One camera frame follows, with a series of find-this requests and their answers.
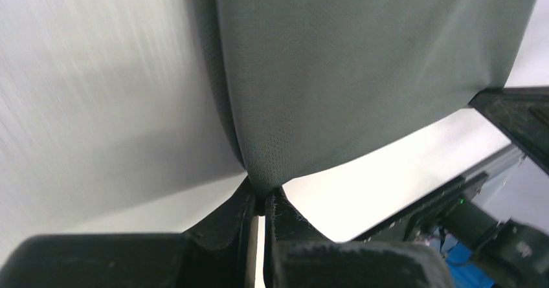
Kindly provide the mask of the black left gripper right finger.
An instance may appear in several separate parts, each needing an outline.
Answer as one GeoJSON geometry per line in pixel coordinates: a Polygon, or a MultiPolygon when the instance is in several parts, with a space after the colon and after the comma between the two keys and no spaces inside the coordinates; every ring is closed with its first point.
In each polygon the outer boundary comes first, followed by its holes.
{"type": "Polygon", "coordinates": [[[402,241],[336,243],[320,233],[283,189],[265,200],[266,287],[454,287],[430,247],[402,241]]]}

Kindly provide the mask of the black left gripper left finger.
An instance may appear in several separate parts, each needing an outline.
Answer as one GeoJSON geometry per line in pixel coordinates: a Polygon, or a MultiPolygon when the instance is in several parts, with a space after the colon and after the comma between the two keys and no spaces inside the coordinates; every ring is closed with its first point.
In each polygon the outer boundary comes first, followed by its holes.
{"type": "Polygon", "coordinates": [[[24,241],[2,287],[250,287],[256,197],[244,180],[182,233],[53,234],[24,241]]]}

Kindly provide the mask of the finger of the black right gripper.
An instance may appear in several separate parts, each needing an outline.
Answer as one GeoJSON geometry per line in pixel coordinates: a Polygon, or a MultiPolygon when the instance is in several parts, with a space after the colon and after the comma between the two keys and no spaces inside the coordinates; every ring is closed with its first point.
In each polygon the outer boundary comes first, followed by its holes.
{"type": "Polygon", "coordinates": [[[548,173],[548,87],[485,89],[469,106],[548,173]]]}

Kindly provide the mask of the dark grey t shirt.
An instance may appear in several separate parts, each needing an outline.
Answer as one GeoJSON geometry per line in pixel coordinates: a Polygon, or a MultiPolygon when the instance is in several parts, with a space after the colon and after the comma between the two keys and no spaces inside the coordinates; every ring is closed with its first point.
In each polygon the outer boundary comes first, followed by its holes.
{"type": "Polygon", "coordinates": [[[536,0],[191,0],[216,107],[258,195],[505,85],[536,0]]]}

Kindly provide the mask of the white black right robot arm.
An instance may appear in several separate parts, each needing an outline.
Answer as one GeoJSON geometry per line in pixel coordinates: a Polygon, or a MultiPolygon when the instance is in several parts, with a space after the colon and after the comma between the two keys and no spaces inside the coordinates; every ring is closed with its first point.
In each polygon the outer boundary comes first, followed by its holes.
{"type": "MultiPolygon", "coordinates": [[[[486,89],[469,105],[511,140],[543,172],[548,172],[548,88],[486,89]]],[[[475,264],[502,287],[548,286],[548,234],[512,219],[497,223],[463,192],[485,181],[478,175],[461,180],[458,188],[410,218],[413,228],[439,227],[448,231],[471,254],[457,266],[475,264]]]]}

